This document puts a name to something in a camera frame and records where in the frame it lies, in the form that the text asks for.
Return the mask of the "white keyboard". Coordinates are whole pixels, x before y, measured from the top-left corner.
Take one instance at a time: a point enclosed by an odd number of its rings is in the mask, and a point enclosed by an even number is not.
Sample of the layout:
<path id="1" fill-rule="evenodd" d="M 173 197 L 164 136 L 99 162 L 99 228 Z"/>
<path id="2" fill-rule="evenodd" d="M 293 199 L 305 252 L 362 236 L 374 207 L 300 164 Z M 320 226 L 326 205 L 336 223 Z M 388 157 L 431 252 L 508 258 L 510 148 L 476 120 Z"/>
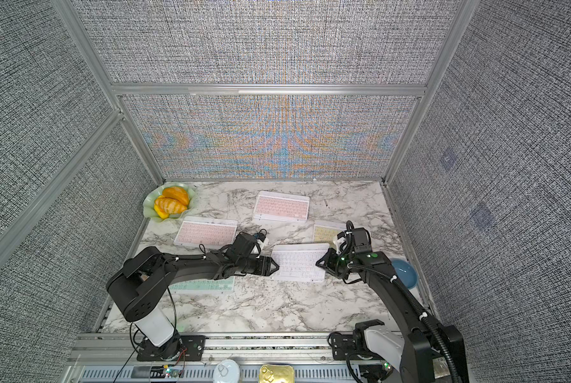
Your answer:
<path id="1" fill-rule="evenodd" d="M 279 270 L 272 274 L 271 279 L 283 282 L 323 282 L 325 271 L 317 267 L 316 263 L 330 249 L 328 244 L 274 246 L 271 258 L 279 265 Z"/>

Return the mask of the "yellow keyboard mid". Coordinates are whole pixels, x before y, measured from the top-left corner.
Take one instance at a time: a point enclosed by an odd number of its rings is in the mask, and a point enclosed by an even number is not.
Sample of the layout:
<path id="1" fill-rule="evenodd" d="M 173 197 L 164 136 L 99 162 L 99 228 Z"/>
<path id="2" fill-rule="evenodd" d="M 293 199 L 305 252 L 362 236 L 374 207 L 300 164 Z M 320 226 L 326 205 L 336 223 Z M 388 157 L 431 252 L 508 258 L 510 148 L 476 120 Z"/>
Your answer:
<path id="1" fill-rule="evenodd" d="M 314 223 L 313 242 L 316 244 L 329 244 L 335 248 L 337 235 L 346 230 L 344 222 L 316 220 Z"/>

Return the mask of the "green keyboard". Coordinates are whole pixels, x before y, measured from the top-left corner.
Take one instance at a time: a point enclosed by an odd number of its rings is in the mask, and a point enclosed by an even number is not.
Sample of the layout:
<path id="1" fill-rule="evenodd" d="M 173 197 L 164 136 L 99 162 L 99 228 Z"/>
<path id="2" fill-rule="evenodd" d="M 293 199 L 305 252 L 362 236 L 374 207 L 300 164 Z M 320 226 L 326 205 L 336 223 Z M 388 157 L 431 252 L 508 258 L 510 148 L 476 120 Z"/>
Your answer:
<path id="1" fill-rule="evenodd" d="M 170 290 L 185 295 L 228 295 L 235 290 L 234 279 L 196 279 L 170 285 Z"/>

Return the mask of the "pink keyboard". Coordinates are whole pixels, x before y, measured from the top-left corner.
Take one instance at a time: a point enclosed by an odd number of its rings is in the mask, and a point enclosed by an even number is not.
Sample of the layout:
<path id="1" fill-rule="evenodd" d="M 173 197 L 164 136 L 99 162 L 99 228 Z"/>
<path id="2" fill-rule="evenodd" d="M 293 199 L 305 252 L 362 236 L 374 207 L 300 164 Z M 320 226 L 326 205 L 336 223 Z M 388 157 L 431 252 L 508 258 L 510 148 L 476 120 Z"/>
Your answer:
<path id="1" fill-rule="evenodd" d="M 308 196 L 260 191 L 253 217 L 256 220 L 304 223 L 308 219 L 309 206 Z"/>
<path id="2" fill-rule="evenodd" d="M 218 249 L 233 242 L 237 228 L 237 220 L 186 216 L 175 236 L 174 244 L 182 247 L 204 245 L 209 249 Z"/>

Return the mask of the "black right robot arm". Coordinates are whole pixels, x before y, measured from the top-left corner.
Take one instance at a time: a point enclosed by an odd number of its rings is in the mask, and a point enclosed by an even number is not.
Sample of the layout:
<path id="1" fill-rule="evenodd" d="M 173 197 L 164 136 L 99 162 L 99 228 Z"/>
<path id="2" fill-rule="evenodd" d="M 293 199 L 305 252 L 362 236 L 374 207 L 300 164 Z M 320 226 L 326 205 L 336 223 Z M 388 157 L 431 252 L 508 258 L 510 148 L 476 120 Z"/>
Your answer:
<path id="1" fill-rule="evenodd" d="M 348 257 L 330 248 L 316 266 L 338 279 L 357 273 L 381 299 L 396 321 L 396 336 L 379 320 L 359 322 L 351 335 L 333 332 L 328 343 L 333 357 L 347 364 L 355 381 L 360 378 L 351 362 L 355 358 L 382 359 L 400 373 L 403 382 L 434 382 L 435 366 L 444 360 L 453 382 L 468 382 L 467 359 L 461 333 L 445 327 L 401 282 L 391 260 L 382 252 Z"/>

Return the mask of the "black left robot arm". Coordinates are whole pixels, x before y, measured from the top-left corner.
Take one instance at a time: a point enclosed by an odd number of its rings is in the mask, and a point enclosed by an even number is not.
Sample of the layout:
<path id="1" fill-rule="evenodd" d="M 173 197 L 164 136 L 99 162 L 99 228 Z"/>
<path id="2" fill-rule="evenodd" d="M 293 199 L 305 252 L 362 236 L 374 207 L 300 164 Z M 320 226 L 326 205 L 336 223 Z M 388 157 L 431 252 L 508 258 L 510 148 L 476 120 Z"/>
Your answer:
<path id="1" fill-rule="evenodd" d="M 135 324 L 152 346 L 161 347 L 176 334 L 176 325 L 158 308 L 170 286 L 248 274 L 269 277 L 279 270 L 279 265 L 271 257 L 256 255 L 257 248 L 257 244 L 226 245 L 203 255 L 172 255 L 147 247 L 124 262 L 106 283 L 106 290 L 125 320 Z"/>

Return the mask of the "blue bowl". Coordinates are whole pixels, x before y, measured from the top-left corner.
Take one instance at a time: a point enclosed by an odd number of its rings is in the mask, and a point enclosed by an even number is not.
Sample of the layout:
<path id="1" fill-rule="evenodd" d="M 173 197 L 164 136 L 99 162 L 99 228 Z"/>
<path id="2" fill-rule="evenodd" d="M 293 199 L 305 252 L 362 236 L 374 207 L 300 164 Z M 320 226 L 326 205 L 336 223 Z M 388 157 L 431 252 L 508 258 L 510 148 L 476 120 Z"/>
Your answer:
<path id="1" fill-rule="evenodd" d="M 394 267 L 398 279 L 411 290 L 415 288 L 418 284 L 418 274 L 414 267 L 407 261 L 402 259 L 391 259 L 392 266 Z"/>

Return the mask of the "gold metal tin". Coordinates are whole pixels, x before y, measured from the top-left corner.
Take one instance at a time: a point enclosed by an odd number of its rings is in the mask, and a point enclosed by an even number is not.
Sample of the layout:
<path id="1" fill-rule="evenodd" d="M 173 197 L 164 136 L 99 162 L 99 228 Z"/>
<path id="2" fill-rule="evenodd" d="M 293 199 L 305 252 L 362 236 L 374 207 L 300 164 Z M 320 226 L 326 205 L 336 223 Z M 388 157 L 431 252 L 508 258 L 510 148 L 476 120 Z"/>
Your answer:
<path id="1" fill-rule="evenodd" d="M 290 365 L 262 365 L 258 383 L 295 383 L 295 371 Z"/>

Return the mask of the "orange bread pastry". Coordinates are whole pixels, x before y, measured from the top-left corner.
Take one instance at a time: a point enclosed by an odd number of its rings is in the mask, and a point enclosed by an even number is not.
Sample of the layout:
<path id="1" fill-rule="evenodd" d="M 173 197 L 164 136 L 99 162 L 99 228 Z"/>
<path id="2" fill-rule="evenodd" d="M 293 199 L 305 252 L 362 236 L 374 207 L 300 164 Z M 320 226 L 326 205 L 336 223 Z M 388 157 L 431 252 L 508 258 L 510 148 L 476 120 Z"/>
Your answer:
<path id="1" fill-rule="evenodd" d="M 173 186 L 165 188 L 153 204 L 154 211 L 162 220 L 168 219 L 172 215 L 180 215 L 190 204 L 190 196 L 185 188 Z"/>

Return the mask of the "green leaf-shaped plate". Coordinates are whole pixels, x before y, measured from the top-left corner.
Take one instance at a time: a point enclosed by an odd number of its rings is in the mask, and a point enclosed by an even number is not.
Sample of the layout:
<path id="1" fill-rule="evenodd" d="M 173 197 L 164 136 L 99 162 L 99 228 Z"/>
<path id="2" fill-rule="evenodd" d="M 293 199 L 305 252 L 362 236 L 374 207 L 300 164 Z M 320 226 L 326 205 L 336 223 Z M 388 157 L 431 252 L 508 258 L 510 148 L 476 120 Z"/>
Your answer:
<path id="1" fill-rule="evenodd" d="M 151 191 L 143 202 L 145 218 L 162 222 L 175 220 L 199 202 L 196 191 L 183 183 L 165 183 Z"/>

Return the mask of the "aluminium front rail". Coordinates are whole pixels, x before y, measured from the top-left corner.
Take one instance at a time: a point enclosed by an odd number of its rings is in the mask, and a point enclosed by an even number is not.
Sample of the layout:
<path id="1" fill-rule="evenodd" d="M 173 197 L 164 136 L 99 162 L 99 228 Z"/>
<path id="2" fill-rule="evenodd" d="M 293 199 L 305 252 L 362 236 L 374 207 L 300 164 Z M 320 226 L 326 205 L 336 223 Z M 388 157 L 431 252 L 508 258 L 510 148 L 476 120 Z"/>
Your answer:
<path id="1" fill-rule="evenodd" d="M 346 363 L 333 359 L 330 332 L 188 333 L 207 337 L 200 362 L 138 362 L 125 334 L 82 334 L 65 364 L 61 382 L 213 382 L 223 360 L 237 362 L 240 382 L 258 381 L 262 365 L 290 365 L 296 382 L 354 382 Z M 383 362 L 354 361 L 354 370 Z M 384 382 L 401 382 L 395 370 Z"/>

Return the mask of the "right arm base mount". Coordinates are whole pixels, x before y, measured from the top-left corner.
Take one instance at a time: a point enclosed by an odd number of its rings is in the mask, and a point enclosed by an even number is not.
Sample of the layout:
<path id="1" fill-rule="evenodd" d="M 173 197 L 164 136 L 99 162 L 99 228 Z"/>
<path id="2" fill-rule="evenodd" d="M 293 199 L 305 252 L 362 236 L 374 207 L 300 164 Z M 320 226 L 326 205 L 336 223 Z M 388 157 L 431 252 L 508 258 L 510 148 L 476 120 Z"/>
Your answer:
<path id="1" fill-rule="evenodd" d="M 327 343 L 333 359 L 345 361 L 355 382 L 383 382 L 395 370 L 400 369 L 404 340 L 395 335 L 378 319 L 359 322 L 351 334 L 334 331 L 329 334 Z M 364 367 L 356 372 L 354 361 L 382 361 L 382 367 L 371 370 Z"/>

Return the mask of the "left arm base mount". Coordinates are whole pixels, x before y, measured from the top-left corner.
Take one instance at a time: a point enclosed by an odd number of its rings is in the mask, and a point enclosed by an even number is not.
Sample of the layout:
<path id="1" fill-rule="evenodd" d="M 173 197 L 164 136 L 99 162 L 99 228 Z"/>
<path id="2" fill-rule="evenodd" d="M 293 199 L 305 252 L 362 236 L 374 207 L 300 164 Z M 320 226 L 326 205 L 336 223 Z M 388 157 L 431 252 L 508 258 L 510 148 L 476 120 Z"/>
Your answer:
<path id="1" fill-rule="evenodd" d="M 154 346 L 145 338 L 138 347 L 138 362 L 200 362 L 207 337 L 175 334 L 162 346 Z"/>

